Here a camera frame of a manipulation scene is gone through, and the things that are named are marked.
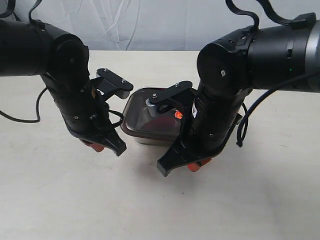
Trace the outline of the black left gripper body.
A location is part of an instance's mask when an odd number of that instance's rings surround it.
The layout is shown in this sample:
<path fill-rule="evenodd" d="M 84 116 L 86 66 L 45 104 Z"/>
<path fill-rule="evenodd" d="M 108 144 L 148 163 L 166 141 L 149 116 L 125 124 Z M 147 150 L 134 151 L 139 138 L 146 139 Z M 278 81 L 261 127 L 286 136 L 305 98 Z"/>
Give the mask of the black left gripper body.
<path fill-rule="evenodd" d="M 64 82 L 58 82 L 48 74 L 41 78 L 73 137 L 102 145 L 117 156 L 127 149 L 116 131 L 124 115 L 110 109 L 100 91 L 93 87 L 91 79 L 79 89 L 71 90 Z"/>

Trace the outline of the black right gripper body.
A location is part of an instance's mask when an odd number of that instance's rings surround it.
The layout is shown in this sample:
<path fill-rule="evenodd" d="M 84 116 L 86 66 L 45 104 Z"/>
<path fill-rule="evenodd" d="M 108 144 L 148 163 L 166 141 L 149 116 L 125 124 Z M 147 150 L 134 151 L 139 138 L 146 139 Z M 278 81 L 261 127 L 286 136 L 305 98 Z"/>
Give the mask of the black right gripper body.
<path fill-rule="evenodd" d="M 243 92 L 229 98 L 198 92 L 183 113 L 180 133 L 169 150 L 157 161 L 163 176 L 172 170 L 219 155 L 237 122 Z"/>

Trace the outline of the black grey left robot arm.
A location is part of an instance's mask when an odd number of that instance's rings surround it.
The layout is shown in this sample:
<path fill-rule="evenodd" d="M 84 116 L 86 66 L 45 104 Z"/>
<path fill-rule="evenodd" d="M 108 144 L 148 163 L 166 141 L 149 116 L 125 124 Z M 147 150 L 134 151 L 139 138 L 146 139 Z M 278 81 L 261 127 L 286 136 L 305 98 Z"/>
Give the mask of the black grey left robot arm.
<path fill-rule="evenodd" d="M 68 131 L 119 156 L 127 146 L 110 121 L 107 100 L 127 98 L 133 86 L 106 68 L 90 79 L 89 58 L 89 48 L 79 37 L 53 25 L 0 22 L 1 76 L 40 76 Z"/>

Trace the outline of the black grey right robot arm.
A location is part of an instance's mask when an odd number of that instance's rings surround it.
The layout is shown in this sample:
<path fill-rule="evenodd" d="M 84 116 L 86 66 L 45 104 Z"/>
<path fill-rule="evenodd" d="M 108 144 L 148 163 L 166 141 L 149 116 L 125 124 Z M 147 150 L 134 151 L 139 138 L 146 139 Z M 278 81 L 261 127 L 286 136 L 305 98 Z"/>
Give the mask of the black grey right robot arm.
<path fill-rule="evenodd" d="M 182 81 L 151 98 L 160 113 L 171 109 L 182 113 L 177 138 L 157 162 L 163 176 L 219 155 L 234 128 L 241 145 L 248 117 L 241 116 L 239 109 L 252 90 L 318 93 L 320 22 L 299 28 L 235 30 L 207 44 L 196 66 L 197 89 Z"/>

